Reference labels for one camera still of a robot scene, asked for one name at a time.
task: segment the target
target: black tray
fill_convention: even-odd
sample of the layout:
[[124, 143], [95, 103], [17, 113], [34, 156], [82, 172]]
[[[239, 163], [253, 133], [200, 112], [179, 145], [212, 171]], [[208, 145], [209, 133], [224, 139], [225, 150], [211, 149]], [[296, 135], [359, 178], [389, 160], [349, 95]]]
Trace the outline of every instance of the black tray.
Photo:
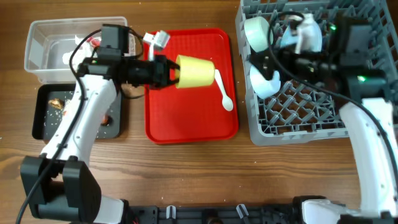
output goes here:
[[[63, 101], [71, 100], [75, 84], [43, 85], [37, 92], [35, 117], [32, 136], [38, 140], [50, 140], [58, 129], [62, 120], [62, 111], [49, 105], [49, 100], [58, 98]], [[122, 97], [119, 94], [106, 113], [111, 118], [108, 126], [100, 126], [97, 138], [116, 138], [121, 132]]]

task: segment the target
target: wooden tabletop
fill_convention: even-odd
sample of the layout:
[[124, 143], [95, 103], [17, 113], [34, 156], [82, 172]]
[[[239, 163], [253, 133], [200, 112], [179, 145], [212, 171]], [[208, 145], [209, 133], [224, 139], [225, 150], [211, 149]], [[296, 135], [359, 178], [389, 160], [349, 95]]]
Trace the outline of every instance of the wooden tabletop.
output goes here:
[[[125, 198], [131, 205], [160, 207], [284, 203], [297, 195], [324, 195], [349, 208], [359, 206], [358, 175], [349, 139], [271, 147], [251, 142], [234, 23], [238, 0], [30, 2], [0, 3], [0, 223], [14, 222], [25, 198], [19, 176], [22, 159], [38, 156], [45, 146], [31, 135], [41, 84], [23, 68], [30, 23], [71, 17], [124, 16], [141, 34], [219, 27], [231, 39], [239, 113], [235, 137], [158, 146], [144, 132], [144, 100], [126, 100], [123, 133], [117, 139], [96, 141], [91, 153], [90, 169], [103, 194]], [[56, 223], [33, 219], [29, 209], [23, 221]]]

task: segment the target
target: white spoon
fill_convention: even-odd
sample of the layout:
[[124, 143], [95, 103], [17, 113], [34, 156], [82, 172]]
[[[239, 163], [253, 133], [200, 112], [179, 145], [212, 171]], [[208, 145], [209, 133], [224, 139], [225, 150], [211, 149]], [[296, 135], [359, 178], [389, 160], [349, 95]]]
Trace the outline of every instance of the white spoon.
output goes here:
[[224, 109], [226, 111], [232, 111], [232, 109], [234, 108], [234, 103], [232, 102], [231, 98], [226, 95], [226, 92], [224, 89], [224, 84], [223, 84], [223, 79], [221, 78], [221, 74], [218, 69], [216, 69], [214, 76], [215, 76], [214, 78], [218, 84], [218, 87], [220, 88], [221, 93], [223, 94]]

